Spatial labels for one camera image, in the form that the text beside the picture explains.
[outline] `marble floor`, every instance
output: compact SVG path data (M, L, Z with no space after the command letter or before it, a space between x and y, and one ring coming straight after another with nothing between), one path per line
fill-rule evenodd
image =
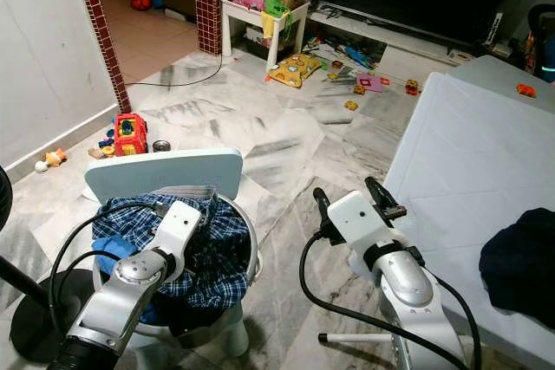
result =
M186 83L206 77L219 58L192 53L150 82ZM173 149L229 146L244 157L236 199L252 222L264 258L261 277L243 301L250 336L248 353L237 359L217 348L173 351L175 369L387 369L396 367L390 344L321 346L320 332L374 332L368 325L312 305L298 282L298 260L319 215L312 190L321 186L334 201L348 191L365 191L363 179L383 179L414 110L417 97L392 78L382 93L351 93L354 83L333 84L322 70L300 89L264 81L264 62L237 51L222 69L201 83L178 88L133 86L134 111L149 126L149 142L168 140ZM346 100L357 101L351 112ZM90 161L87 149L104 129L68 149L69 159L44 174L32 173L14 184L14 205L0 233L0 254L38 279L48 272L62 240L98 204L82 196ZM90 229L71 246L62 266L90 250ZM323 299L380 315L375 291L354 276L344 246L321 241L307 262L313 291ZM19 358L9 341L10 317L18 293L0 282L0 368L43 368ZM468 339L465 339L468 357ZM485 349L488 369L521 368ZM131 354L119 368L135 368Z

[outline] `green toy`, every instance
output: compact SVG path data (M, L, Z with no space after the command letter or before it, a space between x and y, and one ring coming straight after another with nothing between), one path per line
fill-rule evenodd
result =
M287 17L285 18L284 29L284 39L285 41L287 41L289 39L289 35L291 34L291 24L293 20L293 18L291 17L291 9L284 5L283 0L265 0L264 12L274 17L281 17L284 14L287 14Z

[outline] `tv stand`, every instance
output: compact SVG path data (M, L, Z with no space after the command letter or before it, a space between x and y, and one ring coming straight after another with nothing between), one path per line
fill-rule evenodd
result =
M395 75L401 79L417 80L424 84L431 71L446 73L457 64L447 57L447 47L414 36L383 28L379 24L349 17L345 13L330 14L334 8L318 5L308 15L313 22L341 29L351 34L365 36L369 39L388 44L379 70Z

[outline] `black cord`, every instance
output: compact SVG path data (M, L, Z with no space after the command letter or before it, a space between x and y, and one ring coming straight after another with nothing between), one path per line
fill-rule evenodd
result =
M91 250L88 251L87 253L84 253L82 255L80 255L79 257L77 257L72 263L69 264L68 268L64 270L63 275L62 275L62 280L60 281L60 284L58 285L58 290L56 291L56 296L55 296L55 303L59 304L60 298L62 297L62 288L63 285L65 284L66 280L68 279L69 275L71 274L71 271L75 268L75 266L77 266L77 264L83 260L86 259L87 257L91 257L91 256L106 256L109 257L112 260L115 260L116 262L118 260L120 260L121 258L116 256L113 253L110 253L109 251L105 251L105 250Z
M377 318L374 318L373 316L367 316L365 314L361 314L360 312L356 312L356 311L353 311L351 309L339 307L339 306L334 305L332 303L329 303L329 302L323 301L319 298L316 298L310 292L309 288L306 286L306 281L304 279L304 264L306 263L306 257L308 255L310 247L312 246L312 244L314 244L314 242L316 240L318 240L322 237L323 237L322 233L317 232L316 234L314 234L309 239L309 241L304 246L303 254L301 255L301 261L300 261L299 268L298 268L298 274L299 274L299 280L301 282L301 288L303 289L304 294L306 295L307 298L309 298L309 300L311 300L313 303L315 303L318 307L327 309L331 312L335 312L336 314L345 315L345 316L348 316L349 318L354 318L355 320L366 322L367 324L373 325L375 327L385 329L386 331L389 331L392 334L400 335L401 337L404 337L407 340L415 342L416 344L420 344L424 348L427 348L428 350L433 351L434 353L443 357L445 360L449 361L451 364L453 364L454 366L456 366L460 370L468 370L467 367L464 365L464 363L462 361L460 361L454 355L449 353L447 350L437 346L436 344L434 344L431 341L425 340L425 339L421 338L420 336L418 336L416 334L413 334L413 333L410 333L409 331L404 330L402 328L396 327L395 325L391 325L388 322L378 320Z
M55 258L54 264L52 265L52 270L50 271L50 282L49 282L50 318L52 319L52 324L54 325L55 331L60 336L64 336L64 333L62 331L62 325L60 325L60 318L58 316L58 308L59 307L58 307L58 304L56 302L56 299L54 298L54 294L55 294L54 293L54 280L56 278L56 273L58 271L58 268L60 267L60 262L62 261L63 255L65 254L66 250L68 249L69 245L71 244L71 242L73 241L75 236L77 236L77 234L79 234L79 232L81 230L83 230L86 226L93 223L94 221L96 221L99 218L107 216L108 214L112 214L113 212L117 212L117 211L120 211L120 210L125 210L127 208L134 208L134 207L143 207L143 208L150 208L151 210L155 210L155 205L153 205L153 204L133 203L133 204L120 205L119 207L115 207L115 208L112 208L110 210L106 210L104 212L96 214L94 217L91 217L90 219L88 219L84 223L81 223L80 225L77 226L77 228L75 228L75 230L73 230L69 234L69 236L68 236L68 238L66 238L65 242L63 242L62 248L58 252L58 254Z
M212 74L208 75L207 77L203 78L202 80L191 81L191 82L184 82L183 84L157 84L155 82L126 82L126 86L156 86L156 87L183 87L183 86L191 86L192 84L197 84L202 81L206 81L209 78L215 76L222 68L222 61L224 60L224 55L219 55L219 65L218 69L214 71Z
M480 345L480 333L478 332L478 325L476 325L476 320L474 319L474 316L472 315L472 312L471 312L470 308L468 307L468 304L466 303L466 301L464 300L462 295L455 290L455 288L453 288L447 282L441 280L438 276L434 275L433 273L432 273L432 275L435 277L437 282L443 288L445 288L447 291L449 291L451 293L451 295L454 296L454 298L462 306L462 309L465 311L465 314L466 314L467 320L468 320L468 324L470 325L470 332L472 334L472 340L473 340L474 370L480 370L482 368L482 350L481 350L481 345Z

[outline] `plaid shirt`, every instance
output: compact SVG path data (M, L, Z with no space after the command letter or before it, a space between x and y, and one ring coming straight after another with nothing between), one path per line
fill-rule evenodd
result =
M182 296L192 308L224 309L233 307L247 290L247 260L239 252L248 240L245 221L224 201L190 199L169 195L144 194L135 198L112 198L100 212L123 204L156 202L171 204L183 201L199 210L205 222L194 232L185 250L185 266L181 276L165 283L159 292L168 296ZM120 236L138 250L153 238L153 230L160 224L148 208L128 208L101 217L93 223L93 239Z

